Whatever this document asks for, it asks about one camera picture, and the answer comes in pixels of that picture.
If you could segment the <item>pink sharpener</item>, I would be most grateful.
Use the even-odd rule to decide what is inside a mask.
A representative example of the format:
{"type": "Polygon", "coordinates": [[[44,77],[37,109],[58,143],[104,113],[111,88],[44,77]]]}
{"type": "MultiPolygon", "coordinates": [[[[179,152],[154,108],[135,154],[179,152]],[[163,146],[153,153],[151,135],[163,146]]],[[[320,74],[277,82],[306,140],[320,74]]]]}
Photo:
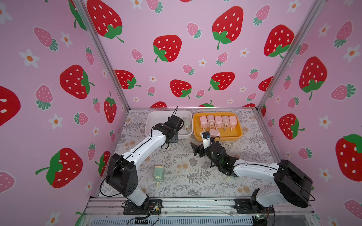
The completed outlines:
{"type": "Polygon", "coordinates": [[[233,131],[238,123],[238,120],[235,116],[230,116],[229,121],[230,121],[229,128],[231,129],[231,131],[233,131]]]}
{"type": "Polygon", "coordinates": [[[205,131],[205,129],[208,127],[208,121],[206,116],[201,116],[199,118],[200,128],[205,131]]]}
{"type": "Polygon", "coordinates": [[[208,128],[214,129],[215,128],[215,117],[213,115],[208,115],[206,118],[207,118],[208,128]]]}
{"type": "Polygon", "coordinates": [[[222,127],[222,117],[215,116],[215,129],[220,129],[222,127]]]}
{"type": "Polygon", "coordinates": [[[224,130],[227,130],[229,128],[229,125],[230,125],[229,116],[227,115],[222,116],[222,127],[224,128],[224,130]]]}
{"type": "Polygon", "coordinates": [[[219,130],[217,130],[217,129],[210,129],[209,133],[210,133],[210,137],[219,137],[221,135],[219,130]]]}

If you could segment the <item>white plastic storage tray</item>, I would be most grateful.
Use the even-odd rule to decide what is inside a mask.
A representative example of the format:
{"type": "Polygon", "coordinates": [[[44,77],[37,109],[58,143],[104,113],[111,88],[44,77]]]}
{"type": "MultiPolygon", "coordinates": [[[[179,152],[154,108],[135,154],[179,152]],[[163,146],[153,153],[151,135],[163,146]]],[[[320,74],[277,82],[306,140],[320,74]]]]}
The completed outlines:
{"type": "MultiPolygon", "coordinates": [[[[151,128],[158,124],[164,123],[168,121],[168,117],[172,115],[173,111],[153,111],[148,114],[145,126],[145,135],[149,135],[151,133],[151,128]]],[[[183,118],[189,118],[190,122],[192,120],[192,114],[189,111],[177,111],[175,113],[176,116],[183,118]]],[[[186,134],[183,128],[179,131],[179,139],[187,139],[190,138],[193,133],[193,122],[191,122],[192,129],[189,134],[186,134]]]]}

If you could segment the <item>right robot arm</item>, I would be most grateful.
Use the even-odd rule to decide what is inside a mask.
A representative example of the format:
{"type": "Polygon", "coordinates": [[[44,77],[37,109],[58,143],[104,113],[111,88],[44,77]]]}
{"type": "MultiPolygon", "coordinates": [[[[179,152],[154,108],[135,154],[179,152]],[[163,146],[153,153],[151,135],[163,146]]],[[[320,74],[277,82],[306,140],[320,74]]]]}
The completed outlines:
{"type": "Polygon", "coordinates": [[[263,207],[289,202],[306,208],[310,202],[313,180],[289,160],[279,163],[254,163],[232,157],[219,141],[209,141],[207,145],[190,144],[195,156],[206,156],[211,166],[228,177],[248,177],[272,183],[264,190],[256,189],[251,202],[263,207]]]}

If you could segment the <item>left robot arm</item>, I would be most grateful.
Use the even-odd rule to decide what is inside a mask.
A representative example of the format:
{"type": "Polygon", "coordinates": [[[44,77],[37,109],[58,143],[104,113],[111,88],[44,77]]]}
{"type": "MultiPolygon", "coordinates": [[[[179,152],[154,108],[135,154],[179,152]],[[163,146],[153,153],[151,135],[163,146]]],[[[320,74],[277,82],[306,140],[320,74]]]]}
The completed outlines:
{"type": "Polygon", "coordinates": [[[138,208],[148,205],[149,196],[138,186],[137,170],[156,149],[177,143],[183,125],[184,121],[180,117],[171,115],[167,122],[153,126],[151,133],[130,151],[112,155],[105,182],[138,208]]]}

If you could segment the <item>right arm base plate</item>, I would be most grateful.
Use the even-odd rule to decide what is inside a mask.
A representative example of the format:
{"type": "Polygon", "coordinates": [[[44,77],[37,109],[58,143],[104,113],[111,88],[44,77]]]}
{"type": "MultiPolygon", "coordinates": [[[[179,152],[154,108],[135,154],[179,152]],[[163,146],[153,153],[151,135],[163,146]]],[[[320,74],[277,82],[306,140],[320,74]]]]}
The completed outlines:
{"type": "Polygon", "coordinates": [[[264,207],[259,204],[257,201],[251,201],[250,199],[240,198],[234,200],[235,205],[233,206],[236,209],[238,214],[273,214],[275,213],[273,207],[264,207]]]}

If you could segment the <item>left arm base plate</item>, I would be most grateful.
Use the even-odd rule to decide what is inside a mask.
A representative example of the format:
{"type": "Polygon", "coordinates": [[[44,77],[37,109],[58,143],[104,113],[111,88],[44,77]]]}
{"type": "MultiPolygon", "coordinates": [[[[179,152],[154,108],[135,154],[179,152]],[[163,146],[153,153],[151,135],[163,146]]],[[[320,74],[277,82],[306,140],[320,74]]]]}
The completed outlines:
{"type": "Polygon", "coordinates": [[[123,214],[124,215],[157,215],[162,209],[162,200],[161,199],[146,199],[144,204],[137,206],[133,202],[127,200],[123,214]]]}

